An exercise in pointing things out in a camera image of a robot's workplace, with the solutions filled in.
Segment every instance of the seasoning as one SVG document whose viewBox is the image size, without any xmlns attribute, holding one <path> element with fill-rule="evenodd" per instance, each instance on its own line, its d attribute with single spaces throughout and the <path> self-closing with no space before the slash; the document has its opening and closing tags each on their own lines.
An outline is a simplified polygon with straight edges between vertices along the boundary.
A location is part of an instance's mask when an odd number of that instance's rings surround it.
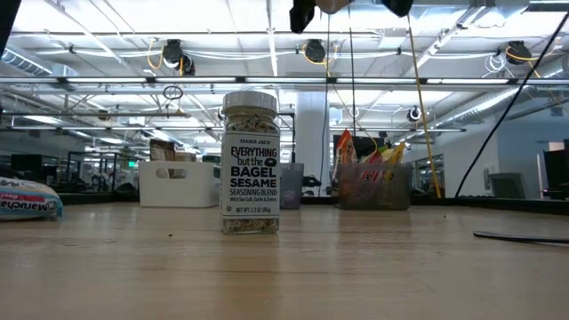
<svg viewBox="0 0 569 320">
<path fill-rule="evenodd" d="M 275 233 L 279 227 L 280 130 L 276 99 L 262 92 L 232 92 L 223 99 L 221 230 Z"/>
</svg>

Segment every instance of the jar label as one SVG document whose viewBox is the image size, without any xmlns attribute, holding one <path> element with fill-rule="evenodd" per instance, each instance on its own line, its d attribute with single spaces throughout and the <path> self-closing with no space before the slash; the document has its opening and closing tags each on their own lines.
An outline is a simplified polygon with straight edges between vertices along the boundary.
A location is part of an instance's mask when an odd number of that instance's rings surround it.
<svg viewBox="0 0 569 320">
<path fill-rule="evenodd" d="M 225 132 L 221 151 L 223 216 L 267 218 L 280 210 L 280 137 Z"/>
</svg>

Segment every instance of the maruchan package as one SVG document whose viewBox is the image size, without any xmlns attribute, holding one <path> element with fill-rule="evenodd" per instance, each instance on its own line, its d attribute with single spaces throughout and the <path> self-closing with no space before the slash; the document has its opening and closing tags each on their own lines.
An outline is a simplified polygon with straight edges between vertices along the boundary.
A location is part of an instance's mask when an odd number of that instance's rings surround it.
<svg viewBox="0 0 569 320">
<path fill-rule="evenodd" d="M 53 189 L 37 182 L 0 177 L 0 219 L 62 217 Z"/>
</svg>

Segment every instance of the ceiling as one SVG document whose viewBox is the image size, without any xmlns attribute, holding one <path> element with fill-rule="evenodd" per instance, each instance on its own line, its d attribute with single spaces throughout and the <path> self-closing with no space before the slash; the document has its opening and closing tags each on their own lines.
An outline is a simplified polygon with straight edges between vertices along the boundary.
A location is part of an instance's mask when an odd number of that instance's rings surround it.
<svg viewBox="0 0 569 320">
<path fill-rule="evenodd" d="M 530 70 L 528 64 L 508 64 L 505 68 L 496 62 L 498 58 L 490 61 L 493 54 L 499 49 L 503 52 L 508 41 L 517 40 L 524 41 L 534 56 L 539 55 L 564 15 L 563 12 L 529 12 L 526 10 L 529 1 L 497 1 L 496 7 L 470 9 L 465 1 L 454 5 L 445 1 L 424 3 L 427 2 L 416 1 L 410 14 L 420 63 L 419 76 L 424 78 L 523 77 Z M 314 20 L 302 35 L 290 32 L 288 11 L 293 0 L 139 0 L 136 5 L 130 0 L 63 0 L 60 4 L 64 12 L 58 12 L 54 8 L 57 4 L 48 4 L 45 0 L 22 0 L 9 48 L 17 48 L 39 64 L 68 66 L 80 76 L 177 76 L 164 64 L 159 69 L 151 68 L 148 58 L 157 65 L 165 41 L 180 39 L 184 51 L 196 65 L 196 76 L 325 77 L 325 65 L 309 63 L 302 54 L 302 46 L 308 39 L 319 39 L 329 48 L 328 68 L 332 77 L 414 76 L 407 19 L 399 19 L 372 1 L 356 1 L 350 12 L 344 9 L 332 16 L 321 14 L 317 9 Z M 463 23 L 463 28 L 457 28 L 457 23 Z M 565 36 L 567 29 L 563 27 L 555 50 L 542 65 L 565 53 L 569 41 Z M 5 63 L 0 64 L 0 75 L 30 76 Z M 62 109 L 65 94 L 69 95 L 67 106 L 76 104 L 73 112 L 106 109 L 147 114 L 157 111 L 156 102 L 165 103 L 159 93 L 161 86 L 153 93 L 146 85 L 112 84 L 108 87 L 132 89 L 133 94 L 105 94 L 105 86 L 95 84 L 78 85 L 75 92 L 57 92 L 49 85 L 10 84 L 10 88 L 45 101 L 49 106 L 40 108 L 37 103 L 20 101 L 26 104 L 20 105 L 20 110 Z M 172 104 L 169 112 L 180 108 L 191 117 L 156 115 L 146 118 L 148 125 L 216 126 L 223 93 L 232 90 L 248 88 L 278 95 L 281 109 L 287 112 L 294 111 L 297 91 L 325 90 L 324 85 L 307 89 L 293 84 L 221 84 L 215 85 L 214 90 L 208 84 L 192 84 L 185 88 L 190 93 L 178 104 Z M 398 90 L 392 86 L 378 90 L 358 86 L 355 101 L 350 89 L 346 85 L 328 86 L 330 105 L 342 108 L 345 104 L 351 108 L 355 103 L 357 119 L 363 127 L 408 127 L 406 112 L 419 105 L 417 92 L 410 89 Z M 427 88 L 422 98 L 429 119 L 435 119 L 486 93 L 487 89 L 433 87 Z M 83 100 L 88 90 L 103 93 Z M 350 113 L 346 109 L 342 112 L 344 121 L 336 125 L 350 126 Z M 97 118 L 65 120 L 100 125 Z M 121 121 L 111 119 L 113 125 L 127 125 Z M 291 124 L 288 119 L 280 123 L 283 127 Z M 168 134 L 192 146 L 219 146 L 211 134 L 204 132 Z M 284 139 L 291 138 L 288 132 L 283 135 Z"/>
</svg>

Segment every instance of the white column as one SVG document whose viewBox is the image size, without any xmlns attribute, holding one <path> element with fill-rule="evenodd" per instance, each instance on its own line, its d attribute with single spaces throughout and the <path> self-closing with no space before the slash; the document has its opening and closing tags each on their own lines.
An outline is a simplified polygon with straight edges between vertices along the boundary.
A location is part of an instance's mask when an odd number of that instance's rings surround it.
<svg viewBox="0 0 569 320">
<path fill-rule="evenodd" d="M 325 92 L 297 92 L 296 162 L 304 164 L 305 177 L 314 175 L 322 182 L 320 196 L 326 196 L 326 187 L 330 185 L 330 125 L 326 103 Z M 318 196 L 317 188 L 312 191 Z"/>
</svg>

